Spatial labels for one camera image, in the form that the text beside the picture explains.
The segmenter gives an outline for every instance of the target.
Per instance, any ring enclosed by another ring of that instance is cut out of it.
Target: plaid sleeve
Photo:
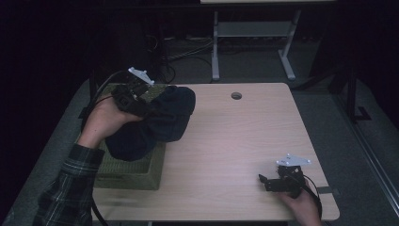
[[[33,225],[91,225],[96,173],[104,151],[74,144],[57,178],[39,198]]]

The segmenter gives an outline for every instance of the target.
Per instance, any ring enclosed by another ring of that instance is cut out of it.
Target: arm
[[[317,206],[308,192],[302,190],[301,194],[296,199],[291,198],[285,192],[277,192],[276,195],[293,211],[295,219],[300,225],[322,225]]]
[[[112,98],[99,102],[57,178],[41,194],[33,225],[91,225],[93,185],[104,156],[97,147],[124,123],[140,120],[119,111]]]

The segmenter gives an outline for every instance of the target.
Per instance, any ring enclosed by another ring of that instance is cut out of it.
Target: navy fabric
[[[124,161],[144,157],[157,141],[179,140],[196,104],[195,92],[186,87],[168,86],[150,102],[152,113],[143,121],[129,122],[105,139],[110,154]]]

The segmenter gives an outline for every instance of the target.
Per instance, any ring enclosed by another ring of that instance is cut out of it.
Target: light wood table
[[[160,189],[94,189],[108,220],[287,220],[294,217],[265,191],[258,174],[278,178],[287,153],[317,186],[328,186],[308,133],[285,84],[187,85],[194,114],[181,140],[167,144]],[[241,100],[231,94],[240,92]],[[322,194],[323,219],[336,219],[332,194]]]

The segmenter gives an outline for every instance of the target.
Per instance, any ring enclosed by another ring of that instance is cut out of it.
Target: person's left hand
[[[124,123],[129,121],[141,121],[142,118],[120,111],[115,105],[114,98],[103,96],[88,116],[85,128],[82,131],[77,144],[96,149],[100,142],[115,134]]]

